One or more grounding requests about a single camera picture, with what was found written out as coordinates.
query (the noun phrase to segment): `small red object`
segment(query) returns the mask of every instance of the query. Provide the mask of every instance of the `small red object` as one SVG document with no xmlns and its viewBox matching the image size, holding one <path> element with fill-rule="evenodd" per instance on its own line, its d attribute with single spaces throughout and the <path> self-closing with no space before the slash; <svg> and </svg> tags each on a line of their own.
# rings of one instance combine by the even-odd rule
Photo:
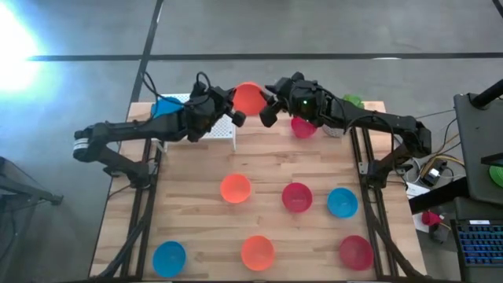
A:
<svg viewBox="0 0 503 283">
<path fill-rule="evenodd" d="M 312 136 L 317 130 L 317 128 L 313 124 L 299 117 L 294 117 L 292 119 L 291 126 L 293 134 L 297 138 L 308 138 Z"/>
<path fill-rule="evenodd" d="M 423 222 L 424 225 L 434 226 L 435 224 L 441 223 L 442 219 L 440 218 L 440 216 L 436 215 L 431 211 L 425 211 L 421 216 L 421 221 Z"/>
<path fill-rule="evenodd" d="M 374 261 L 370 243 L 357 235 L 346 237 L 339 246 L 339 256 L 344 265 L 352 270 L 368 270 Z"/>
<path fill-rule="evenodd" d="M 246 115 L 258 115 L 264 107 L 266 100 L 260 94 L 262 87 L 253 82 L 245 82 L 236 86 L 234 94 L 234 110 L 241 111 Z"/>
<path fill-rule="evenodd" d="M 311 206 L 313 203 L 313 194 L 306 185 L 294 182 L 288 184 L 283 189 L 281 199 L 286 209 L 290 212 L 300 213 L 306 211 Z"/>
</svg>

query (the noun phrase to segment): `blue bowl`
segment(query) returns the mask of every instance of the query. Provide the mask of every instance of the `blue bowl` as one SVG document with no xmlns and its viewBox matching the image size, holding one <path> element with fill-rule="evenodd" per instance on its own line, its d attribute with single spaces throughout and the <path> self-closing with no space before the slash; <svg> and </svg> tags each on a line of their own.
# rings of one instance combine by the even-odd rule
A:
<svg viewBox="0 0 503 283">
<path fill-rule="evenodd" d="M 161 277 L 174 277 L 182 271 L 185 265 L 185 249 L 175 241 L 167 241 L 154 252 L 152 264 Z"/>
<path fill-rule="evenodd" d="M 358 210 L 358 200 L 349 189 L 337 188 L 329 194 L 327 206 L 333 215 L 346 219 Z"/>
<path fill-rule="evenodd" d="M 161 115 L 180 111 L 182 108 L 182 102 L 176 97 L 165 97 L 164 99 L 157 100 L 156 103 L 152 105 L 151 113 L 154 118 L 157 118 Z"/>
</svg>

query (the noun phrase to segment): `orange bowl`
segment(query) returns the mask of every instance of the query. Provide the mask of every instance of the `orange bowl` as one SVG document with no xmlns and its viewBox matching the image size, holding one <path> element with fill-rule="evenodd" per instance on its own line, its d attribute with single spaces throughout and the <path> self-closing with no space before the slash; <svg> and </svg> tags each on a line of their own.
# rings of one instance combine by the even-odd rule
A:
<svg viewBox="0 0 503 283">
<path fill-rule="evenodd" d="M 223 199 L 231 204 L 245 201 L 252 192 L 250 181 L 241 174 L 226 176 L 220 183 L 220 194 Z"/>
<path fill-rule="evenodd" d="M 250 270 L 266 270 L 273 265 L 274 246 L 264 236 L 249 237 L 241 248 L 241 259 Z"/>
<path fill-rule="evenodd" d="M 250 116 L 258 115 L 266 107 L 266 100 L 260 92 L 262 92 L 262 87 L 253 82 L 245 82 L 236 86 L 233 99 L 234 110 Z"/>
</svg>

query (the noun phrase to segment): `black stripe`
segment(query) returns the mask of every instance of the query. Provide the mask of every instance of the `black stripe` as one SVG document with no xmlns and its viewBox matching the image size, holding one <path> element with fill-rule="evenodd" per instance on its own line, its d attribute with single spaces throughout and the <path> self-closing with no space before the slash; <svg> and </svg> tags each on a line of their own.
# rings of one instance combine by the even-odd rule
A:
<svg viewBox="0 0 503 283">
<path fill-rule="evenodd" d="M 248 54 L 164 54 L 151 55 L 151 61 L 247 61 L 247 60 L 368 60 L 368 59 L 480 59 L 503 58 L 491 53 L 248 53 Z"/>
<path fill-rule="evenodd" d="M 152 51 L 154 38 L 156 37 L 157 20 L 160 18 L 160 10 L 163 7 L 163 2 L 164 0 L 157 0 L 156 7 L 154 8 L 154 14 L 152 15 L 152 21 L 150 22 L 149 34 L 147 35 L 145 48 L 143 49 L 143 55 L 141 56 L 140 67 L 138 68 L 138 73 L 136 74 L 136 79 L 134 81 L 130 103 L 138 102 L 138 100 L 140 99 L 141 77 L 143 76 L 143 73 L 147 69 L 147 64 L 149 63 L 149 55 Z"/>
<path fill-rule="evenodd" d="M 503 6 L 499 0 L 493 0 L 494 6 L 496 6 L 496 10 L 500 13 L 501 18 L 503 18 Z"/>
<path fill-rule="evenodd" d="M 271 61 L 271 60 L 376 60 L 376 59 L 498 59 L 503 52 L 467 53 L 228 53 L 228 54 L 156 54 L 156 55 L 43 55 L 28 61 L 141 61 L 146 69 L 148 61 Z"/>
<path fill-rule="evenodd" d="M 39 55 L 31 56 L 28 61 L 58 62 L 58 61 L 139 61 L 141 55 Z"/>
</svg>

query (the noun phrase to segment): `bright light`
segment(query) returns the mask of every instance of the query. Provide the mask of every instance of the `bright light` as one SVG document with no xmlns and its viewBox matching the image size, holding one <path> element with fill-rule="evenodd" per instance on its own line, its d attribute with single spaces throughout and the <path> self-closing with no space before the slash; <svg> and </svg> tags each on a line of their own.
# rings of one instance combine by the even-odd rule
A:
<svg viewBox="0 0 503 283">
<path fill-rule="evenodd" d="M 0 90 L 23 90 L 31 84 L 39 69 L 36 62 L 26 61 L 38 53 L 37 46 L 4 3 L 0 3 L 0 39 Z"/>
</svg>

